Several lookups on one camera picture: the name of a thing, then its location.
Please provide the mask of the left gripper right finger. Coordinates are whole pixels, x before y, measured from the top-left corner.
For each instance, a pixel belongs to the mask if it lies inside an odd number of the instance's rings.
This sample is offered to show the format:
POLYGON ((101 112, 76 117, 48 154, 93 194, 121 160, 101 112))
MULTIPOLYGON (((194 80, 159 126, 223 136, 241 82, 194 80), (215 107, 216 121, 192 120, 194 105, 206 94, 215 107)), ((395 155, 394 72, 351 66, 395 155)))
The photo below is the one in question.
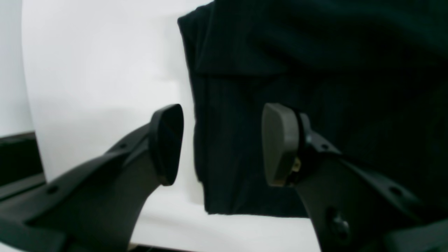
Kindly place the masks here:
POLYGON ((322 252, 446 252, 447 211, 341 153, 305 113, 262 111, 265 178, 294 188, 322 252))

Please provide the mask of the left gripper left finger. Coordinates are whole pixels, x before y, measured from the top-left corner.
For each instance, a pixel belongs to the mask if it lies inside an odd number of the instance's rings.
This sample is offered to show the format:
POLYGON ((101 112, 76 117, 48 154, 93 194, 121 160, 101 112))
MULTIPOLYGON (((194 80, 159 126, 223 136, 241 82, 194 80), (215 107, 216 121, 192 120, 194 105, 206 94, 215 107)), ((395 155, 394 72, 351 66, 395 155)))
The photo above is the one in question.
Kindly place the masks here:
POLYGON ((162 107, 101 156, 1 203, 1 242, 28 252, 125 252, 147 198, 176 180, 181 105, 162 107))

